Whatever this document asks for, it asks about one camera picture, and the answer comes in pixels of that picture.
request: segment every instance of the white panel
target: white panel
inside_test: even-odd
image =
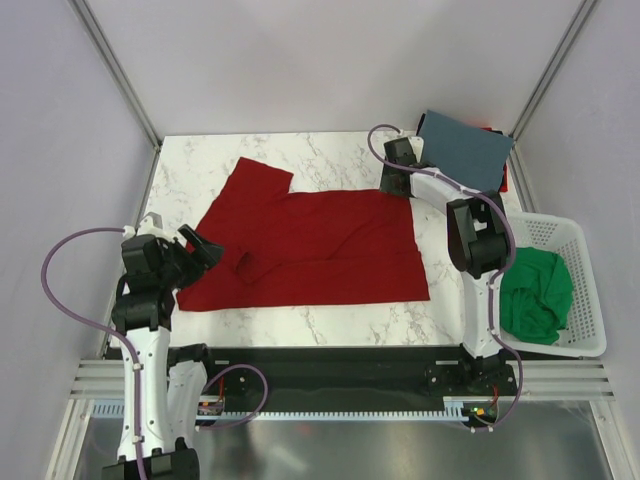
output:
[[[605,316],[603,361],[640,447],[640,3],[595,11],[520,146],[540,208],[585,230]]]
[[[161,135],[514,126],[579,0],[89,0]]]
[[[133,219],[152,150],[65,1],[2,2],[0,59],[0,465],[2,478],[40,479],[78,360],[97,349],[49,304],[40,265],[71,232]],[[62,250],[61,300],[104,318],[118,244]]]

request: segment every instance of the green cloth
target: green cloth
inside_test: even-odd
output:
[[[535,248],[518,248],[500,287],[500,325],[518,340],[551,345],[567,327],[573,282],[564,259]]]

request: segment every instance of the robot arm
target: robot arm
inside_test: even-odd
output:
[[[502,347],[490,329],[488,285],[490,278],[507,260],[504,226],[482,200],[468,195],[466,189],[455,182],[438,178],[439,169],[419,165],[417,159],[422,158],[422,149],[419,137],[398,138],[385,143],[388,160],[404,166],[422,166],[430,174],[406,173],[385,166],[382,188],[424,200],[447,216],[449,256],[461,272],[464,285],[466,325],[463,347],[474,359],[495,356]],[[504,211],[498,193],[487,192],[484,195]],[[500,278],[493,283],[493,288],[498,291]],[[500,295],[493,295],[493,312],[500,311],[499,302]],[[499,336],[499,329],[494,333]]]
[[[139,228],[125,229],[122,259],[126,273],[119,282],[111,317],[138,354],[133,364],[123,351],[125,411],[118,463],[105,467],[103,480],[138,480],[136,463],[141,447],[145,470],[152,478],[198,480],[198,456],[192,433],[198,401],[207,382],[206,346],[193,345],[171,352],[169,337],[173,292],[197,281],[220,260],[223,249],[190,227],[178,231],[193,247],[188,252],[176,238],[162,230],[158,215],[150,214]],[[167,388],[167,367],[169,385]],[[135,373],[140,380],[135,383]],[[140,433],[134,434],[134,418]]]

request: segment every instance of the red cloth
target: red cloth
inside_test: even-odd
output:
[[[293,174],[241,158],[197,231],[225,247],[181,310],[428,300],[409,200],[289,193]]]

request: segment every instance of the white marble surface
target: white marble surface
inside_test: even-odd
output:
[[[164,227],[195,227],[218,195],[239,157],[293,172],[291,191],[377,188],[382,164],[369,152],[366,132],[167,137],[147,211]],[[394,137],[382,132],[375,144]],[[513,189],[507,212],[520,210]],[[431,300],[353,306],[247,308],[173,315],[174,346],[446,345],[462,340],[462,280],[451,265],[445,217],[412,199],[416,242]]]

